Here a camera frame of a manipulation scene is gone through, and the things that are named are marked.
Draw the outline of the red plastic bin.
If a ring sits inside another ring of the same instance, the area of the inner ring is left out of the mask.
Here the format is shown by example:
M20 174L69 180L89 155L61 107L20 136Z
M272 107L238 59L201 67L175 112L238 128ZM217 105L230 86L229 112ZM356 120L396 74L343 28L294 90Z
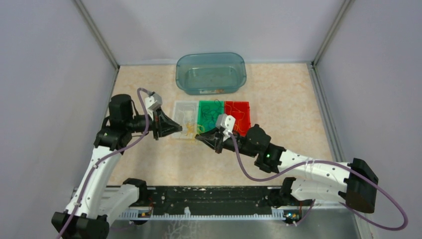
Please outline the red plastic bin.
M251 127L250 105L246 101L225 101L224 113L235 117L234 130L241 136L246 136Z

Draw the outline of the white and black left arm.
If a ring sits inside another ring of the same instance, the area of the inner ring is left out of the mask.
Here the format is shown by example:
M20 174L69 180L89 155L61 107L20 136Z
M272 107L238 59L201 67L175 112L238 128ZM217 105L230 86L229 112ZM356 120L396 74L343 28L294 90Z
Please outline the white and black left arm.
M158 140L182 131L182 126L161 109L161 97L146 93L148 96L140 99L142 115L130 95L111 98L84 177L64 211L55 212L51 219L59 239L105 239L114 221L130 206L146 204L153 209L147 184L140 179L126 179L117 192L103 199L110 176L126 150L149 132Z

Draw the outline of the aluminium frame rail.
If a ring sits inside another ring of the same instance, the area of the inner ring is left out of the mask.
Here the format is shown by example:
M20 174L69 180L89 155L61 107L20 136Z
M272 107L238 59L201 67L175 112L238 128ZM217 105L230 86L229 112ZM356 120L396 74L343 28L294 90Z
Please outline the aluminium frame rail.
M332 118L332 114L330 112L330 107L324 88L317 72L317 68L312 61L307 63L307 67L317 99L318 108L320 110L332 158L335 162L347 162L348 160L344 156L344 152L339 141L338 133ZM376 227L359 218L354 213L351 213L351 217L354 223L354 232L356 232L359 239L377 239L379 237Z
M119 71L119 66L115 60L109 46L100 33L93 17L82 0L72 1L77 9L89 37L87 47L84 49L84 69L87 109L90 110L88 116L92 132L97 132L106 116L107 104L114 88L115 79Z

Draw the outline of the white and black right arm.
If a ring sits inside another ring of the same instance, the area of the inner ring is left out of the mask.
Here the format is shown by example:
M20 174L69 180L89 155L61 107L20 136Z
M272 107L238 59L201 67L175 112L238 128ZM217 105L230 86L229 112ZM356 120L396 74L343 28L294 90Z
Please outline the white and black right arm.
M341 202L362 213L375 211L379 179L366 161L354 158L351 163L335 163L300 155L271 143L271 136L258 124L245 136L237 132L233 136L214 128L195 139L216 153L227 149L253 157L254 165L264 172L283 173L286 178L280 198L286 205L317 199Z

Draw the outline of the green plastic bin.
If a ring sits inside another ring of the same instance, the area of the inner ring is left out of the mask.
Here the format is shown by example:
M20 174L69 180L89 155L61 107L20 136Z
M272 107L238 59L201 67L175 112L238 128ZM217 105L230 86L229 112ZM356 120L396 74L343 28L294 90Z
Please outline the green plastic bin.
M224 101L199 101L197 132L203 133L215 128L220 114L224 113Z

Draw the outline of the aluminium frame rail right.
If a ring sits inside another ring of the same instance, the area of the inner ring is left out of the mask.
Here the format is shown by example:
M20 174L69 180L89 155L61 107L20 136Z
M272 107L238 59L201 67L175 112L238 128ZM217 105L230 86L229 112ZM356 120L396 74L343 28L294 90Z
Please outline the aluminium frame rail right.
M330 112L330 107L324 88L317 72L317 68L312 61L307 63L307 67L317 99L318 108L320 110L332 158L335 162L347 162L348 160L344 156L344 152L339 141L338 133L332 118L332 114ZM356 232L359 239L377 239L379 237L376 227L359 218L354 213L351 213L351 217L354 223L354 232Z

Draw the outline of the white plastic bin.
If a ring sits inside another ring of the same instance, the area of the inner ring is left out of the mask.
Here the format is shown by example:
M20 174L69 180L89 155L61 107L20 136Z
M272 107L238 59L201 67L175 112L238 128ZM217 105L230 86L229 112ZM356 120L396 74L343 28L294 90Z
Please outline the white plastic bin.
M199 101L175 101L172 119L183 127L183 130L171 135L173 139L194 140L197 134Z

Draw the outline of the teal transparent plastic tub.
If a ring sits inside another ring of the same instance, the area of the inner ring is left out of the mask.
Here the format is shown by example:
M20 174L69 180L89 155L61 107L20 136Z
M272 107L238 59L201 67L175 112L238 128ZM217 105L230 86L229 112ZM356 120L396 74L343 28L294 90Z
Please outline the teal transparent plastic tub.
M188 95L235 93L246 80L245 61L234 52L188 54L176 63L175 83Z

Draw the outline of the aluminium frame rail left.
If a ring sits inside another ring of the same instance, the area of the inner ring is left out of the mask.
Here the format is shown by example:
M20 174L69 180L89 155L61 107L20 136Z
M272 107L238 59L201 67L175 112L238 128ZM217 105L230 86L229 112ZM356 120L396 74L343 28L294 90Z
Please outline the aluminium frame rail left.
M84 69L87 109L90 110L88 116L92 132L97 132L106 116L107 104L114 88L115 79L119 71L119 66L115 60L109 46L100 33L93 17L82 0L72 1L77 9L89 37L87 47L84 49Z

